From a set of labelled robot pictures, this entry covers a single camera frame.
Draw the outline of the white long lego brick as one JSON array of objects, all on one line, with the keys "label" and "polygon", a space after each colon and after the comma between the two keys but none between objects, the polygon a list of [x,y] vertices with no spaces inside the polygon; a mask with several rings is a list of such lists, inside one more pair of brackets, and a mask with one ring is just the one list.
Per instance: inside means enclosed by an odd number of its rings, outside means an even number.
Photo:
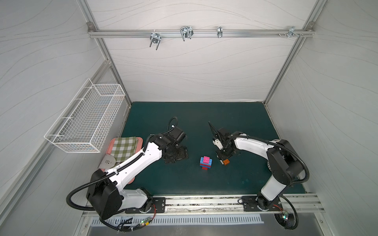
[{"label": "white long lego brick", "polygon": [[219,150],[222,150],[223,149],[223,145],[221,143],[221,141],[219,139],[214,139],[213,140],[213,144],[219,149]]}]

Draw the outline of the light blue long lego brick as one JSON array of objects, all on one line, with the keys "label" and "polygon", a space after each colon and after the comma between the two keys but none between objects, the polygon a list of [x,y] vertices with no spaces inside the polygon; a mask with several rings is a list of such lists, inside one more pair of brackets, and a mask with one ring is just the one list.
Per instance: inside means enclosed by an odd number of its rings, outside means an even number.
[{"label": "light blue long lego brick", "polygon": [[201,166],[212,166],[212,159],[208,157],[202,157],[200,159],[200,165]]}]

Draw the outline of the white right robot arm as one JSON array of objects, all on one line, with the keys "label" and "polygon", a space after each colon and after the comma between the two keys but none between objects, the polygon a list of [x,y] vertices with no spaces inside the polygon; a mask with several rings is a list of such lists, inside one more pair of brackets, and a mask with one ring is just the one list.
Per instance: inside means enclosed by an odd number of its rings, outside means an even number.
[{"label": "white right robot arm", "polygon": [[307,165],[287,140],[269,141],[239,131],[230,133],[224,128],[216,130],[212,125],[210,129],[213,144],[217,147],[216,155],[222,165],[227,165],[229,158],[240,150],[267,160],[271,177],[255,200],[262,211],[267,211],[288,186],[304,183],[309,179]]}]

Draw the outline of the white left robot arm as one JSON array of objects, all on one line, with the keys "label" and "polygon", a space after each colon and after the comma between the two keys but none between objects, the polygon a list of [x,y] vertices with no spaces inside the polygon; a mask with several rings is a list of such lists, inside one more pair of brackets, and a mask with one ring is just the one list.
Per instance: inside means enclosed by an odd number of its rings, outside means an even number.
[{"label": "white left robot arm", "polygon": [[129,190],[125,187],[145,168],[160,159],[165,163],[187,159],[187,148],[181,145],[185,136],[178,127],[152,135],[143,149],[123,163],[107,172],[95,171],[91,177],[94,185],[88,188],[87,199],[99,217],[106,220],[123,210],[134,208],[148,212],[153,204],[152,194],[143,188]]}]

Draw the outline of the magenta small lego brick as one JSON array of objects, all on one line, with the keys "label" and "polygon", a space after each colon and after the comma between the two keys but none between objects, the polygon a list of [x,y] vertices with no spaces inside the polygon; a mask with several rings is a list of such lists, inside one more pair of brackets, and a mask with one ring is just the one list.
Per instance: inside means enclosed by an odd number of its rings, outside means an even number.
[{"label": "magenta small lego brick", "polygon": [[202,163],[206,165],[210,165],[211,159],[207,156],[202,157]]}]

